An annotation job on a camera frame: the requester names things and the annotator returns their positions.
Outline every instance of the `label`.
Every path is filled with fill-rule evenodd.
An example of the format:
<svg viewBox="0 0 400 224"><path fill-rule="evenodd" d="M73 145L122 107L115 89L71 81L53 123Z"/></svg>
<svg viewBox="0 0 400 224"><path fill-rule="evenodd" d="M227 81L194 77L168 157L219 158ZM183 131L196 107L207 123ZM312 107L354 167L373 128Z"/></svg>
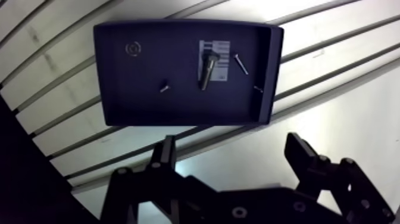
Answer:
<svg viewBox="0 0 400 224"><path fill-rule="evenodd" d="M203 70L203 53L212 50L220 55L220 59L216 62L211 73L210 81L228 81L228 68L230 57L229 41L199 41L199 71L198 79L201 79Z"/></svg>

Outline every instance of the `metal bolt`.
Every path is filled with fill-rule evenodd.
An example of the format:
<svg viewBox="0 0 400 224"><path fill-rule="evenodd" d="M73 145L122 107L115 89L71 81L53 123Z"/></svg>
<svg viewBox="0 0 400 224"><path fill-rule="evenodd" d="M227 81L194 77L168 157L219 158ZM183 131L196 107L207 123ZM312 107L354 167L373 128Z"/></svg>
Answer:
<svg viewBox="0 0 400 224"><path fill-rule="evenodd" d="M348 162L349 164L353 164L354 163L354 161L351 158L347 158L346 162Z"/></svg>
<svg viewBox="0 0 400 224"><path fill-rule="evenodd" d="M242 69L242 71L243 71L245 74L248 75L249 72L247 71L246 67L243 65L242 61L240 60L239 54L235 54L233 57L235 58L236 62L239 64L239 66L240 66L240 68Z"/></svg>
<svg viewBox="0 0 400 224"><path fill-rule="evenodd" d="M326 161L328 160L328 157L326 157L325 155L320 155L320 160Z"/></svg>
<svg viewBox="0 0 400 224"><path fill-rule="evenodd" d="M151 167L153 167L153 168L159 168L160 166L161 166L161 164L157 163L157 162L151 164Z"/></svg>
<svg viewBox="0 0 400 224"><path fill-rule="evenodd" d="M258 86L254 86L254 89L258 90L260 93L263 93L263 92L264 92L264 91L263 91L261 88L259 88Z"/></svg>
<svg viewBox="0 0 400 224"><path fill-rule="evenodd" d="M232 209L232 216L237 219L243 219L247 216L247 210L243 207L236 207Z"/></svg>
<svg viewBox="0 0 400 224"><path fill-rule="evenodd" d="M386 217L390 217L392 215L392 213L388 209L382 209L382 212Z"/></svg>
<svg viewBox="0 0 400 224"><path fill-rule="evenodd" d="M120 168L117 170L118 174L125 174L127 172L126 168Z"/></svg>
<svg viewBox="0 0 400 224"><path fill-rule="evenodd" d="M298 212L305 212L305 204L301 201L296 201L293 204L293 208Z"/></svg>
<svg viewBox="0 0 400 224"><path fill-rule="evenodd" d="M361 200L361 205L365 208L365 209L369 209L370 208L370 202L363 199Z"/></svg>
<svg viewBox="0 0 400 224"><path fill-rule="evenodd" d="M165 85L164 87L162 87L162 88L160 89L160 93L163 93L163 92L165 92L165 91L168 90L168 89L171 89L171 87L168 86L168 85Z"/></svg>
<svg viewBox="0 0 400 224"><path fill-rule="evenodd" d="M207 58L205 59L204 63L205 66L202 71L202 76L200 80L200 88L204 91L207 88L208 82L211 79L211 74L213 73L214 66L217 61L220 59L220 55L211 51Z"/></svg>

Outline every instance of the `bolt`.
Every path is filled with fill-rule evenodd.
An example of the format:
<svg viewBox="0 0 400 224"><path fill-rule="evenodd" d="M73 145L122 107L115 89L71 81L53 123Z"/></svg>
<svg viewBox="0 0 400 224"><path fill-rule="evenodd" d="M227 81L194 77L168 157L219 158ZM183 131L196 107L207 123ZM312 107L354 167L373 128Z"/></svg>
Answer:
<svg viewBox="0 0 400 224"><path fill-rule="evenodd" d="M211 51L210 54L205 58L205 66L202 71L202 76L200 80L200 88L204 91L207 88L208 82L211 79L215 64L220 59L220 55Z"/></svg>
<svg viewBox="0 0 400 224"><path fill-rule="evenodd" d="M161 164L157 163L157 162L151 164L151 167L153 167L153 168L159 168L160 166L161 166Z"/></svg>
<svg viewBox="0 0 400 224"><path fill-rule="evenodd" d="M127 172L126 168L120 168L117 170L118 174L125 174Z"/></svg>
<svg viewBox="0 0 400 224"><path fill-rule="evenodd" d="M365 209L369 209L370 208L370 202L363 199L361 200L361 205L365 208Z"/></svg>
<svg viewBox="0 0 400 224"><path fill-rule="evenodd" d="M232 209L232 216L237 219L243 219L247 216L247 210L243 207L236 207Z"/></svg>
<svg viewBox="0 0 400 224"><path fill-rule="evenodd" d="M293 204L293 208L298 212L305 212L305 204L303 202L296 201Z"/></svg>
<svg viewBox="0 0 400 224"><path fill-rule="evenodd" d="M171 87L168 86L168 85L165 85L163 88L160 89L160 93L163 93L163 92L165 92L165 91L168 90L168 89L171 89Z"/></svg>
<svg viewBox="0 0 400 224"><path fill-rule="evenodd" d="M354 161L351 158L347 158L346 162L348 162L349 164L353 164L354 163Z"/></svg>

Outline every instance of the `screw head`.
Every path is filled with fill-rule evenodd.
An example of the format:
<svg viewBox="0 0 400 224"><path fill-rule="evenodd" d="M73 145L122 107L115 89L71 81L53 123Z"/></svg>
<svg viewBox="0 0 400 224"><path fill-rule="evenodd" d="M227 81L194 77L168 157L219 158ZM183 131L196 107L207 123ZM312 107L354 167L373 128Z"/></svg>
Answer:
<svg viewBox="0 0 400 224"><path fill-rule="evenodd" d="M365 208L365 209L369 209L370 208L370 202L363 199L361 200L361 205Z"/></svg>
<svg viewBox="0 0 400 224"><path fill-rule="evenodd" d="M327 161L328 160L328 157L326 157L325 155L320 155L319 158L320 158L321 161Z"/></svg>
<svg viewBox="0 0 400 224"><path fill-rule="evenodd" d="M305 212L305 204L301 201L293 203L293 208L298 212Z"/></svg>
<svg viewBox="0 0 400 224"><path fill-rule="evenodd" d="M125 174L127 172L126 168L120 168L117 170L118 174L122 175Z"/></svg>
<svg viewBox="0 0 400 224"><path fill-rule="evenodd" d="M153 168L159 168L160 166L161 166L161 164L157 163L157 162L151 164L151 167L153 167Z"/></svg>
<svg viewBox="0 0 400 224"><path fill-rule="evenodd" d="M382 212L386 217L390 217L392 215L392 213L389 211L389 209L382 209Z"/></svg>
<svg viewBox="0 0 400 224"><path fill-rule="evenodd" d="M247 210L243 207L235 207L232 209L232 216L236 219L243 219L247 216Z"/></svg>
<svg viewBox="0 0 400 224"><path fill-rule="evenodd" d="M354 160L352 160L351 158L347 158L347 159L346 159L346 162L348 162L349 164L353 164L353 163L354 163Z"/></svg>

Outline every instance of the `metal pin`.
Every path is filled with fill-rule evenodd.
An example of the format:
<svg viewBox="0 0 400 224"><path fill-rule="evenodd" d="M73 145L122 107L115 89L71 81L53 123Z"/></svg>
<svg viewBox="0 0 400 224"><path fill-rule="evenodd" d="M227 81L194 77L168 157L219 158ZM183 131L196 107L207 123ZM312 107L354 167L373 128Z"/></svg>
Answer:
<svg viewBox="0 0 400 224"><path fill-rule="evenodd" d="M213 73L213 69L215 66L215 63L220 59L220 55L211 52L206 59L206 64L203 68L202 71L202 76L201 76L201 82L200 82L200 88L202 91L204 91L207 88L208 82L210 81L211 74Z"/></svg>
<svg viewBox="0 0 400 224"><path fill-rule="evenodd" d="M168 85L165 85L162 89L160 89L160 93L163 93L163 92L165 92L165 91L168 90L168 89L171 89L171 87L168 86Z"/></svg>
<svg viewBox="0 0 400 224"><path fill-rule="evenodd" d="M261 88L259 88L259 87L257 87L257 86L254 86L254 89L258 90L260 93L263 93L263 92L264 92Z"/></svg>
<svg viewBox="0 0 400 224"><path fill-rule="evenodd" d="M249 74L248 71L247 71L247 69L246 69L246 67L243 65L242 61L240 60L239 54L235 54L233 57L235 58L236 62L239 64L239 66L240 66L240 68L242 69L242 71L243 71L245 74Z"/></svg>

